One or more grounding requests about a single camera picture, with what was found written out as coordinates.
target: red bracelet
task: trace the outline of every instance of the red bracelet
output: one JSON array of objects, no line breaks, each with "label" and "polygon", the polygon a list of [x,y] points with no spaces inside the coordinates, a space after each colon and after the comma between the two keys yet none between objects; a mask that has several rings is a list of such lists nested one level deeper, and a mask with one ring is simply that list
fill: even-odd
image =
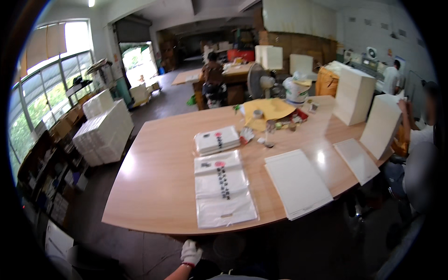
[{"label": "red bracelet", "polygon": [[186,265],[188,267],[191,267],[192,269],[195,267],[194,263],[183,262],[183,263],[181,263],[181,265]]}]

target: window frame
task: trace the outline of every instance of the window frame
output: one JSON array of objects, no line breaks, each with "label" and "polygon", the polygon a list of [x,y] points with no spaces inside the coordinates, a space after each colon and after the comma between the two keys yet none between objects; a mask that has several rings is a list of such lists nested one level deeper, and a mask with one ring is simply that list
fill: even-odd
[{"label": "window frame", "polygon": [[[91,33],[90,33],[90,22],[89,22],[89,20],[71,20],[71,21],[63,21],[63,22],[66,22],[66,23],[69,23],[69,22],[87,22],[87,30],[88,30],[88,32],[89,32],[89,36],[91,37]],[[46,99],[46,101],[47,101],[47,105],[48,105],[48,107],[49,107],[49,109],[50,109],[50,112],[51,112],[51,114],[52,114],[52,116],[51,116],[51,118],[53,118],[54,119],[54,124],[58,121],[58,119],[56,119],[56,117],[55,117],[55,114],[54,114],[54,112],[52,111],[52,108],[53,107],[55,107],[55,106],[52,106],[51,104],[50,104],[50,102],[49,102],[49,100],[48,100],[48,97],[47,97],[47,92],[48,92],[48,88],[46,88],[45,87],[45,81],[43,80],[43,76],[42,76],[42,71],[44,71],[45,69],[48,69],[48,68],[50,68],[50,67],[52,67],[52,66],[54,66],[54,65],[58,65],[59,66],[59,73],[60,73],[60,77],[61,77],[61,79],[62,79],[62,83],[64,84],[64,90],[65,91],[67,91],[68,90],[68,87],[67,87],[67,82],[66,82],[66,77],[65,77],[65,74],[64,74],[64,70],[63,70],[63,68],[62,68],[62,62],[63,61],[65,61],[65,60],[68,60],[68,59],[71,59],[71,58],[73,58],[73,57],[76,57],[76,60],[77,60],[77,64],[78,64],[78,68],[79,68],[79,74],[81,75],[82,74],[82,70],[81,70],[81,67],[80,67],[80,64],[79,64],[79,58],[78,58],[78,56],[79,55],[83,55],[83,54],[89,54],[89,56],[90,56],[90,59],[91,59],[91,61],[92,61],[92,63],[94,64],[95,63],[95,58],[94,58],[94,56],[93,56],[93,51],[92,51],[92,47],[91,47],[91,44],[90,44],[90,49],[89,50],[86,50],[86,51],[82,51],[82,52],[78,52],[78,53],[74,53],[74,54],[71,54],[71,55],[69,55],[69,56],[66,56],[66,57],[63,57],[63,58],[61,58],[61,55],[59,55],[58,56],[58,59],[56,60],[56,61],[53,61],[53,62],[51,62],[51,63],[49,63],[49,64],[47,64],[47,65],[44,65],[43,67],[41,67],[41,68],[39,68],[39,69],[37,69],[37,70],[35,70],[34,72],[32,72],[32,73],[30,73],[30,74],[28,74],[28,75],[26,75],[25,77],[23,77],[22,79],[20,79],[19,80],[19,82],[18,83],[16,83],[12,88],[11,88],[11,91],[10,92],[14,92],[15,90],[18,90],[18,95],[19,95],[19,98],[20,98],[20,106],[21,106],[21,111],[19,112],[19,114],[17,115],[17,116],[14,116],[14,121],[12,121],[12,123],[14,123],[16,120],[17,120],[17,118],[19,118],[20,117],[20,114],[23,112],[24,113],[24,115],[25,115],[25,119],[26,119],[26,123],[27,123],[27,125],[28,125],[28,128],[30,129],[30,132],[31,133],[33,133],[33,131],[34,131],[34,125],[33,125],[33,122],[32,122],[32,120],[31,120],[31,118],[30,118],[30,115],[29,115],[29,112],[28,112],[28,106],[30,106],[37,98],[39,98],[40,96],[45,96],[45,99]],[[26,100],[25,100],[25,97],[23,96],[23,86],[22,86],[22,84],[23,83],[25,83],[26,81],[28,81],[29,79],[31,79],[32,77],[35,77],[36,75],[39,75],[40,76],[40,80],[41,80],[41,83],[42,83],[42,88],[43,88],[43,93],[42,94],[39,94],[39,95],[37,95],[37,96],[35,96],[33,99],[31,99],[29,102],[26,102]],[[74,94],[75,95],[75,99],[76,99],[76,103],[73,103],[73,101],[72,101],[72,99],[71,98],[69,98],[69,97],[67,97],[67,99],[68,99],[68,101],[69,101],[69,104],[70,104],[70,108],[73,108],[74,106],[76,106],[77,105],[77,103],[78,103],[78,100],[79,100],[79,98],[78,98],[78,96],[76,95],[76,93]],[[13,145],[13,143],[11,142],[11,136],[9,135],[10,134],[10,129],[9,129],[9,125],[10,125],[10,120],[9,120],[9,111],[8,111],[8,144],[9,144],[9,146],[11,147],[11,149],[12,149],[12,151],[13,151],[13,153],[14,153],[14,155],[15,155],[15,157],[16,157],[16,160],[19,162],[19,164],[21,164],[22,163],[22,160],[20,159],[20,157],[18,156],[18,154],[17,154],[17,149],[16,149],[16,147],[14,147],[14,145]]]}]

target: work glove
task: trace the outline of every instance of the work glove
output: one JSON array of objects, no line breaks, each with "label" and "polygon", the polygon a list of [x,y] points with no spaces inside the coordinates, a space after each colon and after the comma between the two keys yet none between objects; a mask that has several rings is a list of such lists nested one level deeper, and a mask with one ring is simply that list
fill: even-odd
[{"label": "work glove", "polygon": [[181,260],[182,263],[192,266],[193,268],[198,264],[202,257],[202,249],[196,248],[196,242],[191,239],[185,241],[182,246]]}]

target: red container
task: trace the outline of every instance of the red container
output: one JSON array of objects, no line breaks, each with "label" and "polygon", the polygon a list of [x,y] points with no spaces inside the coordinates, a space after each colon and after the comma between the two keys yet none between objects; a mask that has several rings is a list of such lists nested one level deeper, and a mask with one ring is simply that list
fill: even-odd
[{"label": "red container", "polygon": [[247,61],[255,61],[254,51],[239,51],[237,49],[232,49],[227,51],[227,59],[229,62],[233,61],[235,57],[242,57]]}]

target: brown shirt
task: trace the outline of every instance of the brown shirt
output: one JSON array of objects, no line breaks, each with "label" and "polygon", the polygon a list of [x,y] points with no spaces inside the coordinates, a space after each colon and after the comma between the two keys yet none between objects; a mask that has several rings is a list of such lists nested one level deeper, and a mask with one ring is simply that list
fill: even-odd
[{"label": "brown shirt", "polygon": [[204,79],[206,83],[212,85],[220,85],[224,80],[222,75],[223,67],[216,61],[209,61],[207,64],[205,64],[202,67],[202,72],[204,73]]}]

